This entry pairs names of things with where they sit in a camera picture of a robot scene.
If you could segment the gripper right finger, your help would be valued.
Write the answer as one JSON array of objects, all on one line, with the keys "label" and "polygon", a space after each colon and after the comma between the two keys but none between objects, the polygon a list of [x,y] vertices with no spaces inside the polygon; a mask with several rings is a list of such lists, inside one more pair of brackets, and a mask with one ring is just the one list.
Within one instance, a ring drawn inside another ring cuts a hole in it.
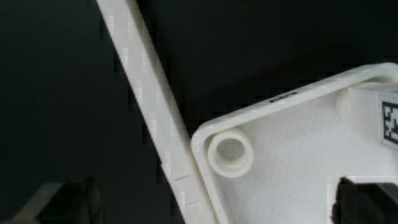
[{"label": "gripper right finger", "polygon": [[398,184],[339,179],[332,224],[398,224]]}]

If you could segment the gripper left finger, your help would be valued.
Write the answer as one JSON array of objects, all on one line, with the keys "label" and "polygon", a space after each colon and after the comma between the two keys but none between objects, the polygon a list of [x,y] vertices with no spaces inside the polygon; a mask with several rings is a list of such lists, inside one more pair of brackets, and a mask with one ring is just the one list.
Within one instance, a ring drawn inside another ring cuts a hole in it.
[{"label": "gripper left finger", "polygon": [[34,193],[11,224],[105,224],[105,207],[96,180],[50,182]]}]

